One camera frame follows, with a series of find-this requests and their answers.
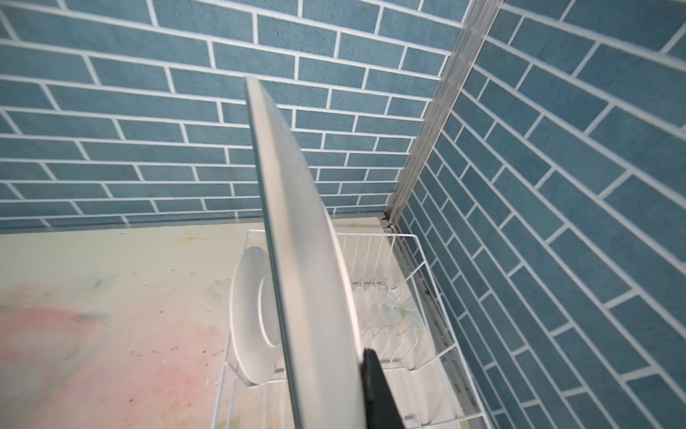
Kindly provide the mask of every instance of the black object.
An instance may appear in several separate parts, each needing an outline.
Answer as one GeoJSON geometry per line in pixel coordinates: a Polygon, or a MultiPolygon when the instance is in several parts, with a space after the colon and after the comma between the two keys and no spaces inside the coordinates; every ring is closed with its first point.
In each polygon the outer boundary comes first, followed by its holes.
{"type": "Polygon", "coordinates": [[[364,350],[360,371],[367,412],[367,429],[405,429],[374,350],[364,350]]]}

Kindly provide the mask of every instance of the dish rack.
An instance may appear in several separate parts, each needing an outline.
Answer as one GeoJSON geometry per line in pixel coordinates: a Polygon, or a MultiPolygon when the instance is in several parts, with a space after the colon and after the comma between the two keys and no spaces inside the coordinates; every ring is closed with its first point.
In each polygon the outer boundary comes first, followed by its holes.
{"type": "MultiPolygon", "coordinates": [[[[337,238],[359,338],[364,348],[377,352],[405,427],[491,429],[418,238],[346,232],[337,238]],[[416,264],[410,247],[418,248],[416,264]]],[[[251,246],[267,251],[264,230],[247,232],[243,250],[251,246]]],[[[283,360],[266,383],[244,377],[229,333],[212,429],[294,428],[286,381],[283,360]]]]}

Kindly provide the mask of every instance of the blue tile wall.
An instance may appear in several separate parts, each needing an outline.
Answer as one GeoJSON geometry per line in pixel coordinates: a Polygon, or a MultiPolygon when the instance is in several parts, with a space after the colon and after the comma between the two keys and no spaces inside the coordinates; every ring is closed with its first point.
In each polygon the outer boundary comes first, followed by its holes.
{"type": "Polygon", "coordinates": [[[419,176],[398,226],[497,429],[683,426],[685,25],[505,0],[419,176]]]}
{"type": "Polygon", "coordinates": [[[329,212],[383,211],[469,4],[419,3],[3,4],[0,230],[261,216],[247,73],[329,212]]]}

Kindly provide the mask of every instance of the white wire dish rack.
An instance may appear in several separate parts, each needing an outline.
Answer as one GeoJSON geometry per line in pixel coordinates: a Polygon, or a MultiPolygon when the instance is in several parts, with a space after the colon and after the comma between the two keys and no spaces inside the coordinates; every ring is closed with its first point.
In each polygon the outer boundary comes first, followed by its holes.
{"type": "MultiPolygon", "coordinates": [[[[418,238],[393,233],[337,235],[362,346],[377,352],[405,427],[491,429],[445,307],[436,299],[440,293],[418,238]],[[407,262],[408,240],[419,249],[417,265],[407,262]]],[[[267,250],[264,230],[247,232],[244,250],[251,246],[267,250]]],[[[229,333],[211,428],[293,428],[283,362],[269,381],[253,384],[241,373],[231,344],[229,333]]]]}

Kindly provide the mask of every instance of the blue brick wall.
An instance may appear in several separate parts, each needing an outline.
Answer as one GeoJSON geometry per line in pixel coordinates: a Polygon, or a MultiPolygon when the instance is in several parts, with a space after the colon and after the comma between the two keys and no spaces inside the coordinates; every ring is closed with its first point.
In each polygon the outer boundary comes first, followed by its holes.
{"type": "Polygon", "coordinates": [[[499,429],[684,427],[685,30],[505,0],[420,175],[399,228],[499,429]]]}
{"type": "Polygon", "coordinates": [[[247,73],[329,211],[383,211],[468,3],[0,5],[0,229],[260,216],[247,73]]]}

